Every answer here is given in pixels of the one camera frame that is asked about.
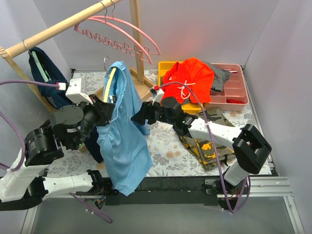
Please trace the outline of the light blue shorts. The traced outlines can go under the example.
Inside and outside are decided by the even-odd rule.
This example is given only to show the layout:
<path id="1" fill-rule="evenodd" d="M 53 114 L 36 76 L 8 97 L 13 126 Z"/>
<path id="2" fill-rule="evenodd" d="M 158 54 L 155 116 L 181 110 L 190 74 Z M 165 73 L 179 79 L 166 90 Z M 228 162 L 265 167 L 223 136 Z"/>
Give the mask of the light blue shorts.
<path id="1" fill-rule="evenodd" d="M 116 190 L 129 196 L 139 186 L 152 167 L 152 158 L 146 136 L 150 134 L 148 124 L 139 125 L 131 121 L 142 106 L 129 69 L 125 62 L 116 61 L 107 70 L 104 84 L 115 71 L 111 85 L 105 89 L 117 101 L 110 123 L 97 128 L 97 143 L 104 159 L 107 173 Z"/>

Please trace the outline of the yellow hanger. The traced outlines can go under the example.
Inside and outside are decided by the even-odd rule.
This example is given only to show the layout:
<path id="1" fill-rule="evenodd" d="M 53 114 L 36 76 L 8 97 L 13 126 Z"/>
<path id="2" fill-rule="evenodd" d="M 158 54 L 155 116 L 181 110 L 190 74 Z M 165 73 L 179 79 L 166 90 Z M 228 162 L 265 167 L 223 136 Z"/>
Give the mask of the yellow hanger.
<path id="1" fill-rule="evenodd" d="M 108 96 L 109 96 L 109 91 L 110 91 L 110 87 L 111 87 L 111 83 L 112 80 L 114 78 L 114 75 L 116 73 L 117 68 L 113 67 L 112 70 L 110 71 L 110 73 L 108 73 L 107 69 L 106 69 L 106 60 L 110 59 L 109 56 L 105 56 L 103 59 L 103 63 L 104 63 L 104 71 L 106 72 L 106 75 L 108 75 L 108 80 L 105 86 L 103 86 L 103 102 L 107 102 L 108 101 Z"/>

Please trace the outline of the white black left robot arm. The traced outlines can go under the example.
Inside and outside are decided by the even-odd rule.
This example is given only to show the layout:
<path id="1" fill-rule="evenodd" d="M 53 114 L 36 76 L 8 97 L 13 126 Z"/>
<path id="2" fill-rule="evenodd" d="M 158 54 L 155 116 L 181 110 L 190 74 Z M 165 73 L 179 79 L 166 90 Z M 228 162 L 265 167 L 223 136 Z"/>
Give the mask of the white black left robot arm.
<path id="1" fill-rule="evenodd" d="M 64 156 L 62 147 L 77 150 L 95 127 L 110 123 L 115 105 L 90 95 L 90 103 L 66 105 L 52 113 L 24 140 L 17 160 L 0 179 L 1 211 L 28 210 L 55 195 L 90 193 L 98 195 L 105 187 L 98 170 L 68 177 L 41 175 L 56 159 Z"/>

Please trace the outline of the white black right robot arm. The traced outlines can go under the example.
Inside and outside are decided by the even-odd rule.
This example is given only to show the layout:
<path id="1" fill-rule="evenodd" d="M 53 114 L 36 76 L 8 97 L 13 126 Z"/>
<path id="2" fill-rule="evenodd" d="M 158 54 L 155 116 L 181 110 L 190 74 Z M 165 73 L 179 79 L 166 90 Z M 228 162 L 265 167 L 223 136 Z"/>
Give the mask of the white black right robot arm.
<path id="1" fill-rule="evenodd" d="M 215 141 L 232 149 L 236 162 L 223 173 L 220 182 L 222 191 L 227 194 L 237 190 L 239 183 L 248 175 L 258 174 L 272 151 L 271 145 L 254 125 L 238 128 L 206 123 L 197 116 L 183 112 L 174 97 L 165 98 L 162 103 L 144 102 L 131 120 L 139 125 L 154 124 L 156 121 L 171 124 L 173 130 L 182 136 Z"/>

